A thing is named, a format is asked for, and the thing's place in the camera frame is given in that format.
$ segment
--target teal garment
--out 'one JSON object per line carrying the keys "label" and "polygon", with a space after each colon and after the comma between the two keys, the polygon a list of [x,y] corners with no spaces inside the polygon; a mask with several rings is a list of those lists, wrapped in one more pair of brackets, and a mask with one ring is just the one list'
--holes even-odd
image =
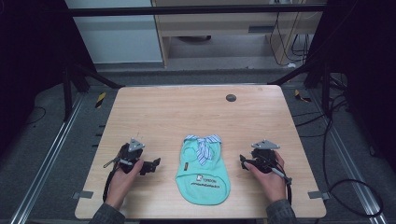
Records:
{"label": "teal garment", "polygon": [[176,182],[180,194],[190,203],[214,205],[230,194],[230,180],[220,155],[220,142],[205,142],[211,159],[202,165],[197,157],[198,139],[185,139],[180,152]]}

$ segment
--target blue and white striped fabric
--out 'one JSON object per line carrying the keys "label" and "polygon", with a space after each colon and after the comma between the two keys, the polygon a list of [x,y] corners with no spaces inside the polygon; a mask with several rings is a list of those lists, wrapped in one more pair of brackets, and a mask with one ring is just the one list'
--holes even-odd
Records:
{"label": "blue and white striped fabric", "polygon": [[204,138],[200,138],[199,136],[190,134],[187,135],[187,137],[184,140],[189,140],[189,139],[196,139],[198,141],[198,148],[196,152],[197,152],[198,161],[201,163],[201,165],[205,165],[207,160],[212,159],[212,153],[210,152],[209,147],[206,145],[206,142],[221,143],[220,137],[216,134],[212,134]]}

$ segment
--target white panel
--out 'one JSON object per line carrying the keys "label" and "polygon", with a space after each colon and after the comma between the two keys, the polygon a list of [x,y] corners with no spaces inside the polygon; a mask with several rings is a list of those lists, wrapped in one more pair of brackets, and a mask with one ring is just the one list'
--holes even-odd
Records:
{"label": "white panel", "polygon": [[[69,8],[151,7],[149,0],[66,0]],[[153,16],[76,17],[94,63],[162,62]]]}

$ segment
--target wooden tabletop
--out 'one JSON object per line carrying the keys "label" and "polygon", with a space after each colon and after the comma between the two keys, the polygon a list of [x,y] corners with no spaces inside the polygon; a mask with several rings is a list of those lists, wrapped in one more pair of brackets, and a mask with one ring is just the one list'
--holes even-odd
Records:
{"label": "wooden tabletop", "polygon": [[[228,94],[236,101],[226,100]],[[175,180],[183,139],[188,134],[221,138],[221,157],[231,183],[219,205],[196,205],[180,194]],[[155,173],[139,175],[124,200],[127,218],[261,218],[267,217],[262,189],[241,168],[239,155],[251,159],[251,144],[267,139],[280,146],[285,172],[292,178],[292,207],[297,217],[324,217],[321,199],[309,199],[318,186],[280,87],[273,85],[156,86],[119,90],[84,186],[76,217],[91,218],[120,147],[131,138],[144,143],[142,159],[161,158]]]}

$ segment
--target forearm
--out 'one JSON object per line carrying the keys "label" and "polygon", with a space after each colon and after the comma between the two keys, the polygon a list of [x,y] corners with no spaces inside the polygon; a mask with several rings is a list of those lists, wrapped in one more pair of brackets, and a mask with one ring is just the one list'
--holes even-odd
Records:
{"label": "forearm", "polygon": [[269,224],[299,223],[288,200],[279,200],[271,203],[267,209]]}
{"label": "forearm", "polygon": [[95,213],[90,221],[90,224],[109,223],[119,224],[124,223],[125,216],[114,207],[103,203],[98,211]]}

